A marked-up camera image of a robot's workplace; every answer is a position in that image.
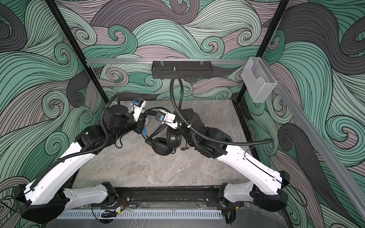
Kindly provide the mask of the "clear plastic wall bin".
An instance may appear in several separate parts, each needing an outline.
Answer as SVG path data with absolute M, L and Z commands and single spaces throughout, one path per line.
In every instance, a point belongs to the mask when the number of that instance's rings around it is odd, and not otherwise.
M 241 77 L 254 103 L 265 102 L 277 85 L 271 66 L 260 57 L 249 58 Z

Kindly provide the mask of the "black perforated wall tray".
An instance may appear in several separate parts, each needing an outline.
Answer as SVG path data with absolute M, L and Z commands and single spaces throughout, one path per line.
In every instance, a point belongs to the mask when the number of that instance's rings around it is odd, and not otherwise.
M 198 79 L 213 75 L 210 61 L 154 61 L 151 70 L 156 79 Z

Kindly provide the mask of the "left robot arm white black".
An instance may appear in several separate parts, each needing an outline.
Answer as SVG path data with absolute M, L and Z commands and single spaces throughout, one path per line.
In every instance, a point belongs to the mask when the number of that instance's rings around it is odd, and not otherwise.
M 113 206 L 118 194 L 110 182 L 94 187 L 71 189 L 64 185 L 85 163 L 131 131 L 141 133 L 145 119 L 141 117 L 145 101 L 132 101 L 133 110 L 108 102 L 99 122 L 87 127 L 74 142 L 37 179 L 14 189 L 15 199 L 21 202 L 21 218 L 44 224 L 66 210 L 88 204 Z

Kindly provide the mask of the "black frame post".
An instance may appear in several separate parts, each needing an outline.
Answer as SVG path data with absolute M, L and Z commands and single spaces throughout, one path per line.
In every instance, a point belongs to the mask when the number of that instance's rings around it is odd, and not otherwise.
M 255 57 L 260 57 L 260 58 L 263 59 L 263 56 L 264 56 L 264 54 L 265 54 L 265 52 L 266 52 L 266 50 L 267 50 L 267 48 L 268 48 L 268 46 L 269 46 L 269 44 L 270 44 L 273 36 L 274 36 L 274 33 L 277 30 L 277 27 L 279 26 L 279 23 L 281 21 L 281 18 L 283 16 L 283 14 L 284 14 L 284 12 L 285 12 L 288 4 L 289 4 L 289 1 L 280 1 L 279 2 L 279 5 L 278 5 L 278 7 L 276 9 L 276 12 L 275 12 L 273 18 L 271 19 L 270 24 L 269 24 L 268 31 L 266 32 L 266 35 L 265 35 L 265 37 L 263 39 L 263 42 L 260 45 L 259 50 L 258 50 L 258 52 L 257 52 L 257 54 L 256 54 Z M 244 97 L 244 94 L 245 94 L 246 91 L 248 91 L 248 89 L 247 89 L 247 87 L 246 87 L 246 85 L 244 83 L 244 85 L 242 86 L 242 89 L 241 89 L 241 91 L 240 91 L 240 93 L 239 93 L 239 95 L 238 95 L 238 97 L 236 99 L 236 102 L 238 104 L 243 101 L 243 97 Z
M 95 88 L 97 89 L 99 95 L 103 99 L 105 103 L 108 102 L 108 97 L 106 93 L 104 92 L 101 84 L 98 81 L 98 78 L 94 72 L 94 70 L 86 63 L 86 57 L 84 53 L 82 52 L 80 46 L 78 45 L 75 37 L 73 36 L 67 22 L 65 21 L 64 17 L 62 16 L 56 2 L 54 0 L 45 0 L 45 3 L 47 4 L 49 10 L 51 11 L 52 15 L 54 16 L 55 20 L 57 21 L 59 27 L 63 31 L 64 35 L 66 36 L 67 40 L 69 41 L 72 49 L 76 53 L 76 56 L 78 57 L 79 61 L 81 62 L 84 70 L 86 71 L 86 74 L 94 84 Z

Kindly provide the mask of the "aluminium wall rail right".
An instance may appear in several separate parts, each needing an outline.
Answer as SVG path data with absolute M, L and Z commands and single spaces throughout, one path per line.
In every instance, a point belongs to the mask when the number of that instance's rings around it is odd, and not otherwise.
M 330 145 L 324 139 L 323 135 L 314 126 L 314 124 L 311 122 L 311 120 L 308 118 L 302 108 L 299 107 L 296 101 L 291 97 L 290 92 L 287 90 L 282 80 L 278 79 L 278 77 L 275 75 L 269 63 L 265 60 L 263 60 L 262 62 L 265 68 L 268 70 L 269 76 L 276 81 L 276 90 L 278 91 L 294 117 L 297 119 L 298 123 L 303 129 L 303 132 L 309 138 L 309 141 L 313 145 L 314 149 L 320 153 L 324 162 L 328 165 L 329 169 L 332 171 L 333 175 L 343 188 L 344 192 L 347 194 L 361 217 L 364 219 L 365 194 L 362 188 L 349 173 L 349 170 L 339 160 Z

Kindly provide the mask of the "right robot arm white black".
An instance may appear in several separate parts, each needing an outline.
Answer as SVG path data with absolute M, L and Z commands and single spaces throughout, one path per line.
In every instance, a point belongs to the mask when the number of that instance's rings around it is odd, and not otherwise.
M 166 138 L 155 140 L 156 153 L 172 153 L 184 138 L 187 144 L 200 154 L 228 164 L 249 179 L 244 184 L 225 183 L 220 187 L 218 199 L 224 206 L 252 202 L 270 212 L 279 211 L 287 206 L 288 195 L 283 189 L 289 184 L 290 175 L 286 171 L 275 171 L 256 160 L 240 146 L 232 145 L 229 135 L 218 128 L 205 126 L 192 109 L 183 109 L 181 114 L 189 124 L 175 113 L 171 114 L 162 109 L 156 112 L 155 119 L 168 125 Z

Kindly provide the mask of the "black frame post left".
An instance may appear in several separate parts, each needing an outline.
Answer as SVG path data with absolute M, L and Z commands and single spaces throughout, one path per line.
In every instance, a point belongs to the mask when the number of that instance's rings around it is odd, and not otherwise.
M 76 56 L 78 57 L 79 61 L 81 62 L 84 70 L 86 71 L 86 74 L 94 84 L 95 88 L 97 89 L 99 95 L 103 99 L 105 103 L 108 102 L 108 97 L 106 93 L 104 92 L 101 84 L 98 81 L 98 78 L 94 72 L 94 70 L 86 63 L 86 57 L 84 53 L 82 52 L 80 46 L 78 45 L 75 37 L 73 36 L 67 22 L 65 21 L 64 17 L 62 16 L 56 2 L 54 0 L 45 0 L 45 3 L 47 4 L 49 10 L 51 11 L 52 15 L 54 16 L 55 20 L 57 21 L 59 27 L 63 31 L 64 35 L 66 36 L 67 40 L 69 41 L 72 49 L 76 53 Z

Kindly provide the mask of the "black blue headphones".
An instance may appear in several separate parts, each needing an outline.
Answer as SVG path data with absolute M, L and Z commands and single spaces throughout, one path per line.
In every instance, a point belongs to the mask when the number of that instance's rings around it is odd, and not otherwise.
M 142 116 L 156 116 L 159 109 L 171 113 L 165 108 L 153 107 L 144 111 Z M 174 154 L 176 152 L 176 149 L 181 145 L 182 142 L 182 135 L 180 134 L 179 130 L 173 129 L 165 123 L 158 127 L 150 135 L 147 134 L 146 126 L 144 126 L 141 135 L 145 139 L 145 142 L 151 146 L 153 151 L 161 156 Z

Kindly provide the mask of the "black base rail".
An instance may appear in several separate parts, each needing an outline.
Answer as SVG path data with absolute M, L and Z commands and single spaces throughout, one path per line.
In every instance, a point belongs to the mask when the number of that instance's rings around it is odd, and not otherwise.
M 96 205 L 131 207 L 138 203 L 202 203 L 207 207 L 240 207 L 244 202 L 270 206 L 279 195 L 266 195 L 256 185 L 228 184 L 174 187 L 115 187 Z

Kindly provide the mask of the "aluminium wall rail back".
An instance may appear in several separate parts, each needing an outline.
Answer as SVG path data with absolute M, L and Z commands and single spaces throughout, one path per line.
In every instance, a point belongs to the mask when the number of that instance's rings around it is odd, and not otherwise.
M 179 61 L 179 62 L 211 62 L 213 65 L 245 65 L 247 59 L 133 59 L 133 58 L 92 58 L 86 59 L 86 63 L 92 64 L 152 64 L 154 61 L 159 61 L 162 64 L 167 61 Z

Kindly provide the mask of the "aluminium wall rail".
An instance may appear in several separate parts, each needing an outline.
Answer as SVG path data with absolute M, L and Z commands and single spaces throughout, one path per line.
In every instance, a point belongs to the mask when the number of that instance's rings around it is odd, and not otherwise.
M 330 145 L 324 139 L 323 135 L 314 126 L 314 124 L 311 122 L 311 120 L 308 118 L 302 108 L 299 107 L 296 101 L 291 97 L 290 92 L 287 90 L 282 80 L 278 79 L 278 77 L 275 75 L 269 63 L 265 60 L 263 60 L 262 62 L 265 68 L 268 70 L 269 76 L 276 81 L 276 90 L 278 91 L 294 117 L 297 119 L 298 123 L 303 129 L 303 132 L 309 138 L 309 141 L 313 145 L 314 149 L 320 153 L 324 162 L 328 165 L 329 169 L 332 171 L 333 175 L 343 188 L 344 192 L 347 194 L 361 217 L 364 219 L 365 194 L 362 188 L 349 173 L 349 170 L 339 160 Z
M 179 61 L 179 62 L 211 62 L 213 65 L 245 65 L 247 59 L 133 59 L 133 58 L 92 58 L 86 59 L 86 63 L 92 64 L 152 64 L 154 61 L 159 61 L 162 64 L 167 61 Z

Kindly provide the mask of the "black frame post right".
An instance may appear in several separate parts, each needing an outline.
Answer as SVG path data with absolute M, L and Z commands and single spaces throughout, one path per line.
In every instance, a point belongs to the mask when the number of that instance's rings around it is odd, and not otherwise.
M 266 52 L 266 50 L 267 50 L 267 48 L 268 48 L 268 46 L 269 46 L 269 44 L 270 44 L 273 36 L 274 36 L 274 33 L 277 30 L 277 27 L 279 26 L 279 23 L 281 21 L 281 18 L 283 16 L 283 14 L 284 14 L 284 12 L 285 12 L 288 4 L 289 4 L 289 1 L 280 1 L 279 2 L 279 5 L 278 5 L 278 7 L 276 9 L 276 12 L 275 12 L 273 18 L 271 19 L 270 24 L 269 24 L 268 31 L 266 32 L 266 35 L 265 35 L 265 37 L 263 39 L 263 42 L 260 45 L 259 50 L 258 50 L 258 52 L 257 52 L 257 54 L 256 54 L 255 57 L 260 57 L 260 58 L 263 59 L 263 56 L 264 56 L 264 54 L 265 54 L 265 52 Z M 241 89 L 241 91 L 240 91 L 240 93 L 239 93 L 239 95 L 238 95 L 238 97 L 236 99 L 236 102 L 238 104 L 243 101 L 243 97 L 244 97 L 244 94 L 245 94 L 246 91 L 248 91 L 248 89 L 247 89 L 247 87 L 246 87 L 246 85 L 244 83 L 244 85 L 242 86 L 242 89 Z

